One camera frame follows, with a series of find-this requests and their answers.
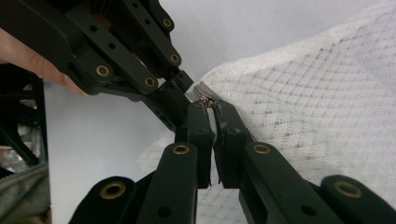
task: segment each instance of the fingertip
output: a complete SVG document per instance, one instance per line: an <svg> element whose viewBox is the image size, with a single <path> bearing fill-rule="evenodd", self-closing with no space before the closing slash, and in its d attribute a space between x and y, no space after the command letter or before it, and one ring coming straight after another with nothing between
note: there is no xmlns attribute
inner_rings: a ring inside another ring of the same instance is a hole
<svg viewBox="0 0 396 224"><path fill-rule="evenodd" d="M67 75L64 75L64 86L69 89L70 91L72 91L73 93L80 95L80 96L88 96L88 94L83 91L82 89L80 89L76 83L73 82L73 80L68 77Z"/></svg>

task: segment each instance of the human hand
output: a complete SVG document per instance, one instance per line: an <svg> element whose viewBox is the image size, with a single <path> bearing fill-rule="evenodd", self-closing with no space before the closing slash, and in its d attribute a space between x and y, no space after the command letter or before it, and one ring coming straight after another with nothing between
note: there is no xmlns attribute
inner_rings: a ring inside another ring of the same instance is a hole
<svg viewBox="0 0 396 224"><path fill-rule="evenodd" d="M87 95L52 63L0 28L0 63L12 63L65 86L78 95Z"/></svg>

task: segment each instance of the robotic hand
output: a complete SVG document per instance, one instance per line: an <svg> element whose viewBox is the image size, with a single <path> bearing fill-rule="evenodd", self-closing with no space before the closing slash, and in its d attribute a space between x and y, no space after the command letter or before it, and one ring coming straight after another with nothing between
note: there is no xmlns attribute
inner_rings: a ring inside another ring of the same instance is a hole
<svg viewBox="0 0 396 224"><path fill-rule="evenodd" d="M72 223L194 223L212 148L220 180L240 189L249 223L396 223L396 212L356 180L335 175L320 187L303 180L275 147L252 139L232 105L205 95L190 103L192 80L178 69L174 23L158 0L3 0L0 27L83 91L142 101L176 133L154 173L136 183L99 182Z"/></svg>

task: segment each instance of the white background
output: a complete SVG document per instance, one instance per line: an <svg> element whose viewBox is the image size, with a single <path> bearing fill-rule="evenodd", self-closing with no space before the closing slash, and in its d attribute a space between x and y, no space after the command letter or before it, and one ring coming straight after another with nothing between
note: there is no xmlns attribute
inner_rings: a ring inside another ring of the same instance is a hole
<svg viewBox="0 0 396 224"><path fill-rule="evenodd" d="M198 80L215 66L317 34L374 0L162 0L176 24L182 69ZM90 188L120 175L144 175L135 159L166 131L141 103L79 97L46 83L53 223L67 223Z"/></svg>

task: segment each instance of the white mesh fabric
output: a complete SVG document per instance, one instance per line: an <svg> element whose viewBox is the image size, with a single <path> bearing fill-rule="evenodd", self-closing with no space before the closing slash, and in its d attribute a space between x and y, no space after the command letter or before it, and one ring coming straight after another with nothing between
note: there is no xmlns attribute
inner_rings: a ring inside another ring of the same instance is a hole
<svg viewBox="0 0 396 224"><path fill-rule="evenodd" d="M395 64L396 3L384 2L304 41L221 65L198 85L234 104L303 178L348 175L396 207ZM140 158L150 169L164 148L154 145ZM237 191L222 190L215 169L215 185L199 192L198 223L246 223Z"/></svg>

